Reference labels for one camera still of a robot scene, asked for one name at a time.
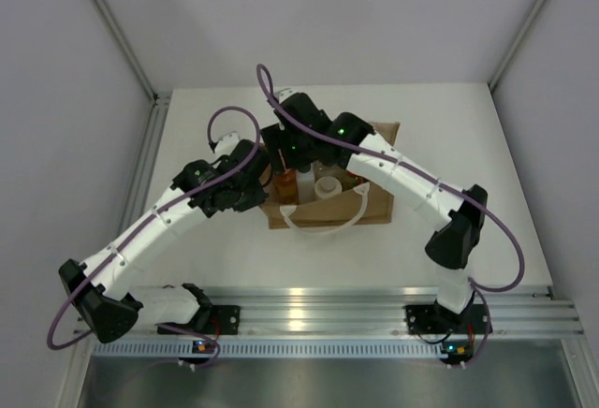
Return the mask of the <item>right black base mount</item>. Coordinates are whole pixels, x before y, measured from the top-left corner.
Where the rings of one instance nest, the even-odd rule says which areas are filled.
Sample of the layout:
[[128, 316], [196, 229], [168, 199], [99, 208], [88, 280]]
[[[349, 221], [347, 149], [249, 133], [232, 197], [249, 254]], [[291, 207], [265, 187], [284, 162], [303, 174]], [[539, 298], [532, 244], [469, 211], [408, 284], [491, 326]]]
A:
[[482, 304], [467, 307], [462, 313], [453, 313], [436, 304], [412, 304], [405, 306], [408, 331], [412, 335], [446, 335], [469, 332], [471, 326], [476, 335], [487, 331], [490, 317]]

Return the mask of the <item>yellow bottle red cap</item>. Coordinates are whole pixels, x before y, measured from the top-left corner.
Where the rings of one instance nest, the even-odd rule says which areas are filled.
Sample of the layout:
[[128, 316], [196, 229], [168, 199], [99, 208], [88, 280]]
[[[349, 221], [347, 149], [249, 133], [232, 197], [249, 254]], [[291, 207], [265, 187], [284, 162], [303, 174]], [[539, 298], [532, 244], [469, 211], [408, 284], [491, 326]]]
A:
[[343, 177], [343, 189], [345, 191], [351, 190], [364, 183], [364, 179], [362, 177], [349, 171], [345, 171]]

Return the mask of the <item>round white jar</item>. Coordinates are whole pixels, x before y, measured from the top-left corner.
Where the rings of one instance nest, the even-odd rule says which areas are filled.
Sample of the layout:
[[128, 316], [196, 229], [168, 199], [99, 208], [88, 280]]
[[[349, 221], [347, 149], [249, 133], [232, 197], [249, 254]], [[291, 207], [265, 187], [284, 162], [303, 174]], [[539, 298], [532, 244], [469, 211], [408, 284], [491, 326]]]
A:
[[317, 200], [325, 200], [339, 195], [343, 191], [341, 182], [333, 176], [324, 176], [314, 183], [314, 194]]

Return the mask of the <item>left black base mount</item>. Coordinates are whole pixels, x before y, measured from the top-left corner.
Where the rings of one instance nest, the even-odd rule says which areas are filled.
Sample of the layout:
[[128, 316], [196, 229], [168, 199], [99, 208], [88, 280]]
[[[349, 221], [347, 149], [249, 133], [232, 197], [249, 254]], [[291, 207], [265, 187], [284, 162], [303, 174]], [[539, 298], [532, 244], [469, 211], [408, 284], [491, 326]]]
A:
[[204, 306], [188, 323], [167, 323], [167, 326], [204, 335], [237, 335], [240, 314], [241, 307], [237, 305]]

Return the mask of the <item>right aluminium frame post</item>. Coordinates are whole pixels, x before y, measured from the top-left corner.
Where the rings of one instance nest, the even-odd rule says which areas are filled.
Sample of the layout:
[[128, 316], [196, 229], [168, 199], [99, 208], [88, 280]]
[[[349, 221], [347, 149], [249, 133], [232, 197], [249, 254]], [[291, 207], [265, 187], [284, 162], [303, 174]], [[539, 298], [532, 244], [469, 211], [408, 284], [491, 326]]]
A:
[[550, 0], [533, 0], [519, 23], [517, 30], [509, 40], [507, 47], [502, 54], [501, 60], [494, 68], [493, 73], [488, 79], [487, 85], [490, 93], [493, 95], [502, 84], [511, 65], [519, 55], [519, 51], [525, 45], [527, 38], [535, 28], [539, 18], [547, 8]]

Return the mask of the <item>aluminium frame post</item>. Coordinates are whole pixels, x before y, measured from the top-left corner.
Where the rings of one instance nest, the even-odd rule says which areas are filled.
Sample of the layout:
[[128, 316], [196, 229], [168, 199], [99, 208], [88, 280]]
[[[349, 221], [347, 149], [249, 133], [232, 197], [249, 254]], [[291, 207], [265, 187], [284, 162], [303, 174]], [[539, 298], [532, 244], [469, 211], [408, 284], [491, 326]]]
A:
[[511, 65], [519, 55], [519, 51], [525, 45], [527, 38], [535, 28], [539, 18], [547, 8], [550, 0], [533, 0], [519, 23], [517, 30], [509, 40], [507, 47], [502, 54], [501, 60], [494, 68], [493, 73], [488, 79], [487, 85], [490, 93], [493, 95], [502, 84]]
[[144, 71], [139, 58], [134, 52], [122, 26], [119, 24], [115, 17], [113, 10], [107, 0], [90, 0], [103, 22], [108, 33], [112, 37], [118, 51], [123, 56], [125, 62], [133, 73], [139, 87], [142, 92], [148, 97], [149, 100], [155, 101], [157, 99], [157, 92], [151, 84], [146, 72]]

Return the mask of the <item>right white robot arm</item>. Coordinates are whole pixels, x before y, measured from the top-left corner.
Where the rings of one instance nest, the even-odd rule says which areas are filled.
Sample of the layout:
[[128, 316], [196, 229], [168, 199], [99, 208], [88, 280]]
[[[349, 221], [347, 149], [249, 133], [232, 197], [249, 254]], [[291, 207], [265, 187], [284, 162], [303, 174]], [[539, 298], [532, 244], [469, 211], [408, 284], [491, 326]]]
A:
[[284, 89], [268, 100], [279, 122], [263, 128], [262, 137], [275, 167], [304, 170], [320, 162], [372, 182], [406, 203], [433, 229], [425, 246], [439, 278], [431, 321], [443, 331], [467, 323], [474, 291], [465, 269], [480, 240], [487, 191], [473, 185], [451, 194], [371, 124], [349, 112], [330, 119], [305, 93]]

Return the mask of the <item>aluminium mounting rail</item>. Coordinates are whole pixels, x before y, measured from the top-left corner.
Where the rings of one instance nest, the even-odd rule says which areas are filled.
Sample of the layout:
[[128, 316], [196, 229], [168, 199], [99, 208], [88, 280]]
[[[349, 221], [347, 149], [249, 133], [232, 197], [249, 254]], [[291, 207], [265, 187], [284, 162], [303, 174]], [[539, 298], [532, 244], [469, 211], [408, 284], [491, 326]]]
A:
[[[407, 306], [435, 298], [432, 287], [213, 287], [206, 293], [215, 304], [240, 307], [240, 337], [277, 339], [406, 339]], [[483, 294], [475, 304], [487, 305], [495, 339], [569, 339], [584, 332], [575, 304], [546, 289]]]

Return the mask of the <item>brown canvas tote bag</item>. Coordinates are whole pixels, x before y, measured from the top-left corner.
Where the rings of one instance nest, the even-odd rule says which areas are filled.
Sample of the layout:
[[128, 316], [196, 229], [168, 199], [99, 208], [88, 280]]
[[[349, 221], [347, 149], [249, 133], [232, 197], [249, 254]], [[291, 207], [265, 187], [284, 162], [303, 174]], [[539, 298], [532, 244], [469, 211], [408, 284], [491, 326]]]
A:
[[[319, 162], [314, 162], [306, 170], [308, 169], [314, 172], [315, 181], [324, 176], [333, 176], [343, 185], [343, 169], [325, 167]], [[343, 189], [335, 197], [315, 199], [303, 205], [279, 204], [272, 181], [267, 186], [269, 197], [260, 206], [268, 219], [270, 229], [290, 228], [306, 231], [310, 228], [321, 228], [328, 234], [354, 225], [388, 224], [392, 220], [394, 196], [366, 179], [363, 184], [351, 190]]]

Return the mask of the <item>orange bottle pink cap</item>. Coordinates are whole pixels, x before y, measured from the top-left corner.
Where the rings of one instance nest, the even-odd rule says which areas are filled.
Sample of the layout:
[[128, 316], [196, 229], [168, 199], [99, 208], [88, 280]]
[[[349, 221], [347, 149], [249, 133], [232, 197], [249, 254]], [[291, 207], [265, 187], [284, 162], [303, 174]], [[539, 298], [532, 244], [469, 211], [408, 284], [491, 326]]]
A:
[[287, 169], [282, 173], [275, 174], [272, 185], [279, 204], [297, 205], [299, 203], [295, 169]]

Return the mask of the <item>left aluminium frame post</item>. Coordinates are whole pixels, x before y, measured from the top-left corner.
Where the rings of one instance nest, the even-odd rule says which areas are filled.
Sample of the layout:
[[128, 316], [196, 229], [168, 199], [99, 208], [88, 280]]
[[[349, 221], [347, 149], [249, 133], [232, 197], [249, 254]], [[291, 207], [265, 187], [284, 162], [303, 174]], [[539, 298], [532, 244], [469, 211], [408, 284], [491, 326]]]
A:
[[112, 37], [118, 51], [123, 56], [125, 62], [133, 73], [139, 87], [142, 92], [148, 97], [149, 100], [155, 101], [157, 99], [157, 92], [151, 84], [146, 72], [144, 71], [139, 58], [134, 52], [122, 26], [119, 24], [115, 17], [113, 10], [107, 0], [90, 0], [103, 22], [108, 33]]

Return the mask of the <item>white bottle dark cap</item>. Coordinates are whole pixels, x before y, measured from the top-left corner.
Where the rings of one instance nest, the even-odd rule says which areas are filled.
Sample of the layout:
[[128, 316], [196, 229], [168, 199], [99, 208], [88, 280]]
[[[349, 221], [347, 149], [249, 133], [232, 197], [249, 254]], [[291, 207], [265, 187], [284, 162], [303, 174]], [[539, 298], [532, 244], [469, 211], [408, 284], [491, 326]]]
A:
[[300, 205], [311, 203], [315, 200], [315, 175], [311, 169], [296, 171], [296, 183], [298, 189], [298, 202]]

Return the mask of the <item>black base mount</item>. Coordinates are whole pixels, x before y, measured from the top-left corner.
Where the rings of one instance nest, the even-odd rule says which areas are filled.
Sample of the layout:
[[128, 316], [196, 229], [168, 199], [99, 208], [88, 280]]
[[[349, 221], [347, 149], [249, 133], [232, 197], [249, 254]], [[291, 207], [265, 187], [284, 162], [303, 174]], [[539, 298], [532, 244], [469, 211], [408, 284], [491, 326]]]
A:
[[476, 335], [487, 331], [490, 317], [482, 304], [467, 307], [462, 313], [453, 313], [436, 304], [412, 304], [405, 306], [408, 331], [412, 335], [446, 335], [469, 332], [471, 326]]
[[167, 323], [167, 326], [204, 335], [237, 335], [240, 314], [241, 307], [237, 305], [204, 306], [188, 323]]

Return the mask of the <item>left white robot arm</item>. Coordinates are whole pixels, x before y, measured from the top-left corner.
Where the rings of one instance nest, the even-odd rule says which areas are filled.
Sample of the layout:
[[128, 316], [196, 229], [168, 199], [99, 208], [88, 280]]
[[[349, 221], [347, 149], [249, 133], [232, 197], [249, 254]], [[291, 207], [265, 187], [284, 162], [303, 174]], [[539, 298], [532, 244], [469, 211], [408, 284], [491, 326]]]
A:
[[216, 165], [191, 162], [120, 237], [59, 268], [70, 305], [100, 342], [114, 342], [134, 327], [157, 326], [162, 334], [174, 334], [201, 333], [210, 325], [212, 303], [196, 285], [138, 286], [136, 281], [171, 244], [219, 211], [243, 212], [265, 202], [260, 179], [269, 164], [266, 151], [248, 139]]

